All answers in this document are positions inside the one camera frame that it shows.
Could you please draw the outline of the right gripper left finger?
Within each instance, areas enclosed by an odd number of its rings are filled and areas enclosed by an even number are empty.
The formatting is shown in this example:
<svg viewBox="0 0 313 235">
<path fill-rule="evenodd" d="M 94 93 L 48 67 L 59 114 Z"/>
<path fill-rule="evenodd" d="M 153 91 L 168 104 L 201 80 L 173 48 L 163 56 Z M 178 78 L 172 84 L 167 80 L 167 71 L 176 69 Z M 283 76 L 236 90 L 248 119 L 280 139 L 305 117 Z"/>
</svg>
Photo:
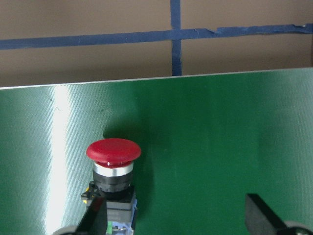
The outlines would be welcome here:
<svg viewBox="0 0 313 235">
<path fill-rule="evenodd" d="M 96 196 L 75 230 L 76 235 L 105 235 L 108 227 L 107 201 Z"/>
</svg>

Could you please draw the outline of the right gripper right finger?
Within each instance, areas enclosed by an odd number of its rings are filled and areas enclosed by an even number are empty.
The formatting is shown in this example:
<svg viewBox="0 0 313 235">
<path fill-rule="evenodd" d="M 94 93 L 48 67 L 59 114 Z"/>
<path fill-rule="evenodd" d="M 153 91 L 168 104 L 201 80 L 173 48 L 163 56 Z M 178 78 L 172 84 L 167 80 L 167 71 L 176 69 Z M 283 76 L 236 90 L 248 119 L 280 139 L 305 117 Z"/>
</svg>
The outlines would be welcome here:
<svg viewBox="0 0 313 235">
<path fill-rule="evenodd" d="M 255 193 L 246 194 L 245 225 L 250 235 L 282 235 L 287 225 Z"/>
</svg>

